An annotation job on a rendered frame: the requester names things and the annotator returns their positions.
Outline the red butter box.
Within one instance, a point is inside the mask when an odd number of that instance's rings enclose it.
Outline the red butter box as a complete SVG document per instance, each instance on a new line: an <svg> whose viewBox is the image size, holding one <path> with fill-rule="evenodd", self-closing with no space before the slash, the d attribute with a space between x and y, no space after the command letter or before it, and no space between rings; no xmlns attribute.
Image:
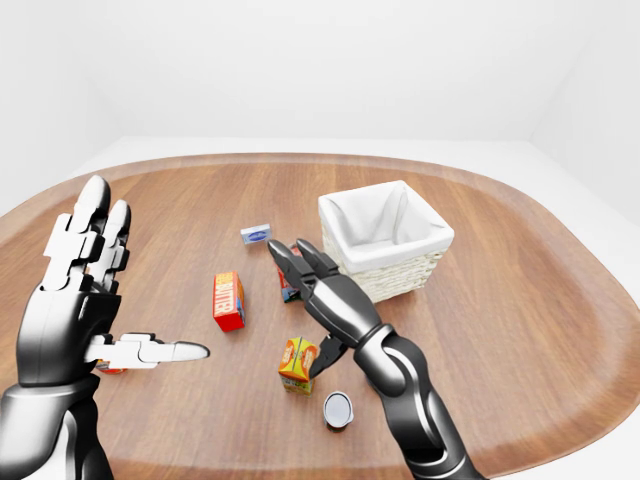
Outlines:
<svg viewBox="0 0 640 480"><path fill-rule="evenodd" d="M244 290L237 271L215 275L213 318L224 332L245 327Z"/></svg>

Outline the silver topped tin can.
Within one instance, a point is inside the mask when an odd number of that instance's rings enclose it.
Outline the silver topped tin can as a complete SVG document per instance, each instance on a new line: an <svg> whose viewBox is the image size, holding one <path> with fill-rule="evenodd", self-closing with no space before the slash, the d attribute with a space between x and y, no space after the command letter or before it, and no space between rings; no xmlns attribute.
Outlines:
<svg viewBox="0 0 640 480"><path fill-rule="evenodd" d="M325 426L332 432L343 431L354 419L353 405L349 396L341 391L330 393L323 405Z"/></svg>

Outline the orange juice carton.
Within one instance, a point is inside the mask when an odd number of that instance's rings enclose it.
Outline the orange juice carton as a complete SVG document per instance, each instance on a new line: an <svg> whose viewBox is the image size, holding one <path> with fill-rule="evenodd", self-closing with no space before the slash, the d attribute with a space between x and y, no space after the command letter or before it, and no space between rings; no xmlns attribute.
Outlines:
<svg viewBox="0 0 640 480"><path fill-rule="evenodd" d="M288 392L312 395L314 380L310 377L310 369L317 353L318 347L303 337L287 340L278 373Z"/></svg>

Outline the white lined wicker basket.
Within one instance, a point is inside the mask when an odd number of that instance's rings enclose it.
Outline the white lined wicker basket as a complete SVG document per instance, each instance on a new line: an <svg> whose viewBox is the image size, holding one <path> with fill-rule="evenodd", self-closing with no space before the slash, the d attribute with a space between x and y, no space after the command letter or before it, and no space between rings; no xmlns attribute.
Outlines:
<svg viewBox="0 0 640 480"><path fill-rule="evenodd" d="M318 198L324 251L377 303L424 286L454 230L408 184Z"/></svg>

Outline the red green printed carton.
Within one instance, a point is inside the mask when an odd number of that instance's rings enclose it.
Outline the red green printed carton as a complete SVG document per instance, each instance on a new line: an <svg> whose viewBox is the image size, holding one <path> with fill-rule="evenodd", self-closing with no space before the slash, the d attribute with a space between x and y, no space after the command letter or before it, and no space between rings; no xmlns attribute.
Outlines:
<svg viewBox="0 0 640 480"><path fill-rule="evenodd" d="M281 294L285 303L299 300L300 290L292 287L286 280L284 273L281 269L278 269L279 282L281 287Z"/></svg>

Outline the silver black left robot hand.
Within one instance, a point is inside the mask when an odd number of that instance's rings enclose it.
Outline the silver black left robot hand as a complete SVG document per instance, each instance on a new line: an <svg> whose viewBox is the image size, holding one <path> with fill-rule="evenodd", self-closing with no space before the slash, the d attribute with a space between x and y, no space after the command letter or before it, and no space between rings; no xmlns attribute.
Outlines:
<svg viewBox="0 0 640 480"><path fill-rule="evenodd" d="M112 203L98 175L88 180L73 212L57 218L44 252L49 265L18 335L21 385L71 383L99 360L112 369L151 369L209 356L203 345L164 343L152 333L110 335L121 303L115 275L127 265L130 223L130 207Z"/></svg>

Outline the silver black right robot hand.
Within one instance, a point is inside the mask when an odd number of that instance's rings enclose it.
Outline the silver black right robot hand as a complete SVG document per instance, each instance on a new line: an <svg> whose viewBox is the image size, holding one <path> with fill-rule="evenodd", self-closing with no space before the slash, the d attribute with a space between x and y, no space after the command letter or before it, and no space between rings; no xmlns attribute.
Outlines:
<svg viewBox="0 0 640 480"><path fill-rule="evenodd" d="M298 240L299 256L283 243L269 240L267 247L287 282L300 291L306 311L328 331L321 342L310 376L315 378L337 362L347 349L378 388L391 388L398 370L382 347L371 339L382 326L374 304L337 264L305 240Z"/></svg>

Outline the small blue white box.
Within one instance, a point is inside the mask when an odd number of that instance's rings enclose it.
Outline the small blue white box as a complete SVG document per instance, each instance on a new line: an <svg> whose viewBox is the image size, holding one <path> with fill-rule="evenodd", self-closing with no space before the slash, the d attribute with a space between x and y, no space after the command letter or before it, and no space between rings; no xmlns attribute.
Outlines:
<svg viewBox="0 0 640 480"><path fill-rule="evenodd" d="M269 224L262 224L243 228L240 230L245 245L258 243L272 238L272 229Z"/></svg>

